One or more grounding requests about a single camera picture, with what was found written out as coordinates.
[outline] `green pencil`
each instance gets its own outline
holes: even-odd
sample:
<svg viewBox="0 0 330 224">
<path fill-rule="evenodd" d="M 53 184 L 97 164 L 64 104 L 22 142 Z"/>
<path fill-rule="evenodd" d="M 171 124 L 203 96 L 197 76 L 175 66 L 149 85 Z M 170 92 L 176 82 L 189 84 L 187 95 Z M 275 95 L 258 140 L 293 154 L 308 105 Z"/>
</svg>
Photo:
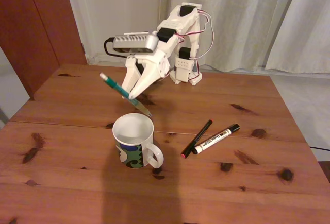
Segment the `green pencil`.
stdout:
<svg viewBox="0 0 330 224">
<path fill-rule="evenodd" d="M 132 103 L 137 109 L 139 109 L 143 114 L 151 117 L 150 111 L 137 99 L 129 99 L 129 93 L 127 93 L 120 85 L 118 85 L 114 80 L 112 80 L 107 75 L 100 73 L 100 77 L 108 84 L 110 87 L 115 89 L 118 93 L 120 93 L 125 99 L 127 99 L 130 103 Z"/>
</svg>

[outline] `marker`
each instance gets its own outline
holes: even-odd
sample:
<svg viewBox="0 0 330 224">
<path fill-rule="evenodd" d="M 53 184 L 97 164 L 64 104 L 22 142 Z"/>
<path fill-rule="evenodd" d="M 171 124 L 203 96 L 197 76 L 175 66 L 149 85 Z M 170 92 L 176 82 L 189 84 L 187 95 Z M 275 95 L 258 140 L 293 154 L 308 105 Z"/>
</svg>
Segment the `marker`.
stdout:
<svg viewBox="0 0 330 224">
<path fill-rule="evenodd" d="M 137 109 L 139 109 L 143 114 L 151 117 L 150 111 L 137 99 L 129 99 L 129 93 L 127 93 L 121 86 L 119 86 L 114 80 L 112 80 L 107 75 L 100 73 L 100 77 L 104 80 L 106 84 L 115 89 L 120 93 L 125 99 L 127 99 L 131 104 L 133 104 Z"/>
<path fill-rule="evenodd" d="M 238 124 L 234 124 L 230 126 L 228 129 L 219 132 L 218 134 L 215 134 L 210 139 L 206 140 L 205 142 L 199 144 L 196 146 L 193 150 L 193 154 L 199 154 L 205 149 L 211 147 L 212 145 L 216 144 L 218 141 L 221 141 L 222 139 L 226 138 L 227 136 L 233 134 L 234 132 L 238 131 L 240 129 Z"/>
<path fill-rule="evenodd" d="M 195 138 L 191 141 L 191 143 L 188 144 L 188 146 L 182 151 L 181 157 L 187 158 L 190 152 L 194 149 L 194 146 L 199 141 L 199 139 L 202 137 L 202 135 L 207 131 L 207 129 L 211 126 L 213 123 L 213 120 L 209 120 L 206 125 L 200 130 L 200 132 L 195 136 Z"/>
</svg>

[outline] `mug pattern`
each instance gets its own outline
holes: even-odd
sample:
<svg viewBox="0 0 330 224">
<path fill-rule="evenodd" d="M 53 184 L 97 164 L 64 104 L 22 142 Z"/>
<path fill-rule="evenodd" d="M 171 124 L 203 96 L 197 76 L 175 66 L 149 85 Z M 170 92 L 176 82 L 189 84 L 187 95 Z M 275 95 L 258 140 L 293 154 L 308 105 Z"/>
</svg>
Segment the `mug pattern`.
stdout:
<svg viewBox="0 0 330 224">
<path fill-rule="evenodd" d="M 143 167 L 143 152 L 141 145 L 128 146 L 116 142 L 116 147 L 119 151 L 119 158 L 122 163 L 130 168 Z"/>
</svg>

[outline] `red and white wire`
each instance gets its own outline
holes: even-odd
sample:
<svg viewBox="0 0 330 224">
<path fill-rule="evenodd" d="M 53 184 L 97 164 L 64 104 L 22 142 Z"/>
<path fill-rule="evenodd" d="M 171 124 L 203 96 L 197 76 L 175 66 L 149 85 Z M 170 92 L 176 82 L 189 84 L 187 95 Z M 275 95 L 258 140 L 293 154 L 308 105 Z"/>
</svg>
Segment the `red and white wire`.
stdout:
<svg viewBox="0 0 330 224">
<path fill-rule="evenodd" d="M 204 29 L 203 30 L 195 31 L 195 32 L 188 32 L 188 33 L 185 33 L 184 35 L 181 35 L 181 34 L 177 33 L 177 35 L 183 37 L 183 36 L 187 36 L 187 35 L 196 35 L 198 33 L 204 32 L 206 30 L 206 25 L 209 23 L 209 17 L 206 14 L 202 13 L 202 12 L 199 12 L 199 14 L 203 15 L 206 18 L 206 23 L 204 24 Z"/>
<path fill-rule="evenodd" d="M 190 58 L 190 59 L 199 59 L 199 58 L 203 57 L 205 54 L 207 54 L 211 50 L 211 48 L 213 46 L 213 43 L 215 41 L 215 32 L 213 30 L 212 17 L 211 17 L 211 15 L 209 13 L 207 13 L 206 11 L 204 11 L 204 10 L 199 10 L 199 13 L 200 14 L 207 15 L 210 18 L 210 26 L 211 26 L 211 31 L 212 31 L 212 43 L 211 43 L 210 47 L 208 48 L 208 50 L 206 52 L 204 52 L 202 55 L 200 55 L 198 57 L 195 57 L 195 58 Z"/>
<path fill-rule="evenodd" d="M 196 67 L 197 67 L 197 72 L 198 72 L 198 74 L 197 74 L 197 76 L 188 79 L 188 81 L 193 80 L 193 79 L 197 78 L 198 76 L 200 76 L 200 67 L 199 67 L 199 65 L 198 65 L 198 60 L 195 60 L 195 63 L 196 63 Z"/>
</svg>

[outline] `mug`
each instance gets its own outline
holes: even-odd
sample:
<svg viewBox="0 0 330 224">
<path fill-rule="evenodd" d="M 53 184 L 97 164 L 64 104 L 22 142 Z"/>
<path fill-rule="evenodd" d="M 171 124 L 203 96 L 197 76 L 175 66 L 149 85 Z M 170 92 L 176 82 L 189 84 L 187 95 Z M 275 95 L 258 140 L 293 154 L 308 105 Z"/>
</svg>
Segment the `mug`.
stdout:
<svg viewBox="0 0 330 224">
<path fill-rule="evenodd" d="M 113 124 L 112 133 L 120 161 L 126 166 L 142 168 L 150 164 L 160 168 L 163 164 L 164 156 L 154 145 L 154 124 L 147 116 L 140 113 L 121 116 Z"/>
</svg>

